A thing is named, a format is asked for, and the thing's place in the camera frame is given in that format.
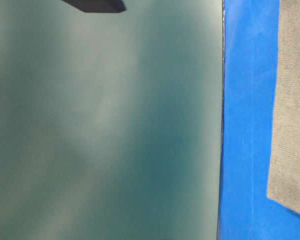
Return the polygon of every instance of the gray cloth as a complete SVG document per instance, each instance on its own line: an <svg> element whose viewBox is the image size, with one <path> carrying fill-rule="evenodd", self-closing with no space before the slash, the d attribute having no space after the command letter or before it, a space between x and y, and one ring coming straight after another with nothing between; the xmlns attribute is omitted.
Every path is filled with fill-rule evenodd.
<svg viewBox="0 0 300 240"><path fill-rule="evenodd" d="M300 214L300 0L281 0L267 196Z"/></svg>

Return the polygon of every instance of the green board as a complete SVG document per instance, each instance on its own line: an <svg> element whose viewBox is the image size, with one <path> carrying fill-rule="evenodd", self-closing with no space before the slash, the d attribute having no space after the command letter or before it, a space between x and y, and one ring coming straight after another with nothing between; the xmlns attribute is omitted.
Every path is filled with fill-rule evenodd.
<svg viewBox="0 0 300 240"><path fill-rule="evenodd" d="M0 0L0 240L214 240L222 1Z"/></svg>

